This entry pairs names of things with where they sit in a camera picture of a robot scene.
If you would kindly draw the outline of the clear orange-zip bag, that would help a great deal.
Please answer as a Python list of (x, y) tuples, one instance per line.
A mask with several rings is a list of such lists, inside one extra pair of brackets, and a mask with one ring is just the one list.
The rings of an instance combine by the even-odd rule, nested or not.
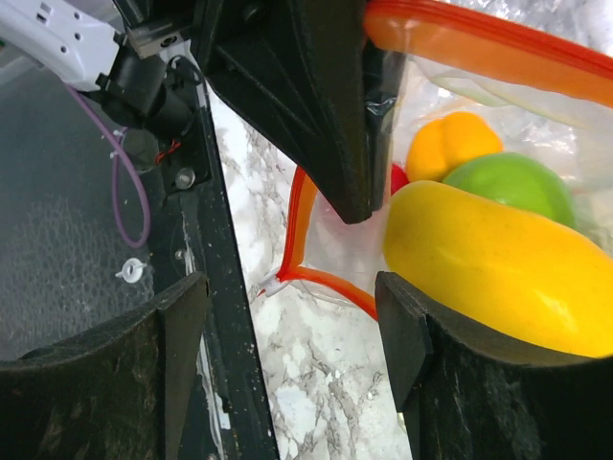
[(576, 229), (611, 250), (610, 2), (373, 1), (364, 27), (389, 193), (514, 151), (567, 184)]

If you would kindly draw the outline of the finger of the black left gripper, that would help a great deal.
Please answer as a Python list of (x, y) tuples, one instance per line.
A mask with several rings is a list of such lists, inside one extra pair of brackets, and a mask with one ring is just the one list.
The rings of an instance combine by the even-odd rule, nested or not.
[(348, 224), (386, 193), (397, 56), (366, 37), (362, 1), (207, 0), (193, 50), (215, 93), (300, 166)]

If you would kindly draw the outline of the orange toy bell pepper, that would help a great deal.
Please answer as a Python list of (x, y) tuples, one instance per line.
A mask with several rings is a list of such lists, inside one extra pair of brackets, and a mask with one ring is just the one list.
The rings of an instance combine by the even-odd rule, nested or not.
[(405, 171), (410, 182), (441, 181), (464, 163), (504, 149), (486, 121), (458, 111), (423, 126), (408, 150)]

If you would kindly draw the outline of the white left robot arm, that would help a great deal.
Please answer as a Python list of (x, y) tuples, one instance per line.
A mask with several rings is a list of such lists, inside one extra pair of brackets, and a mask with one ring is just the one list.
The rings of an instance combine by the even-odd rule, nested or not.
[(362, 1), (120, 1), (121, 30), (66, 1), (5, 1), (1, 36), (97, 102), (164, 140), (195, 111), (162, 53), (189, 42), (198, 81), (279, 148), (346, 223), (381, 208), (401, 60), (365, 36)]

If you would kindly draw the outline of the green toy apple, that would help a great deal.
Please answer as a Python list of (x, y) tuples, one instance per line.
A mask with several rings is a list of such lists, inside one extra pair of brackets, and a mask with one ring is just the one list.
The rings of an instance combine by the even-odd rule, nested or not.
[(443, 183), (577, 227), (575, 204), (566, 183), (540, 162), (516, 152), (472, 159), (450, 172)]

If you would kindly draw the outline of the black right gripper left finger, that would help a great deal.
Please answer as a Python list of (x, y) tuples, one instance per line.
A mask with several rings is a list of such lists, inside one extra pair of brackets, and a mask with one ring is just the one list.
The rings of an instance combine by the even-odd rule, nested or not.
[(2, 458), (177, 458), (209, 293), (195, 272), (139, 308), (2, 362)]

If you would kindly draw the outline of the red toy apple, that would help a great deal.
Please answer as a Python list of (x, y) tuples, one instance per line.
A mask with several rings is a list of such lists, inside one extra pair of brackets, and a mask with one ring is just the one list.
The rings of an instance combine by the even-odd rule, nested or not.
[(393, 163), (391, 168), (391, 195), (393, 196), (401, 188), (409, 183), (408, 176), (403, 167), (398, 163)]

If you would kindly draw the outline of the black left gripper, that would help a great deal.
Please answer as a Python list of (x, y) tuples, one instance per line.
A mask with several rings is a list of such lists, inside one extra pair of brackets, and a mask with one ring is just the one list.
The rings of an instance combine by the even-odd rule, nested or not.
[(111, 69), (100, 73), (95, 102), (115, 123), (145, 129), (161, 139), (184, 135), (194, 108), (172, 87), (179, 78), (198, 85), (193, 72), (173, 69), (160, 57), (169, 47), (191, 37), (194, 1), (116, 1), (124, 24), (115, 33), (118, 55)]

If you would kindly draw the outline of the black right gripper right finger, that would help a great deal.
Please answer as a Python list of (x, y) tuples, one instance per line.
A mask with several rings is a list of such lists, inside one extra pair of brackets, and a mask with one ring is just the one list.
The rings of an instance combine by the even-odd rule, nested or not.
[(612, 360), (499, 333), (395, 273), (375, 280), (389, 382), (416, 459), (608, 459)]

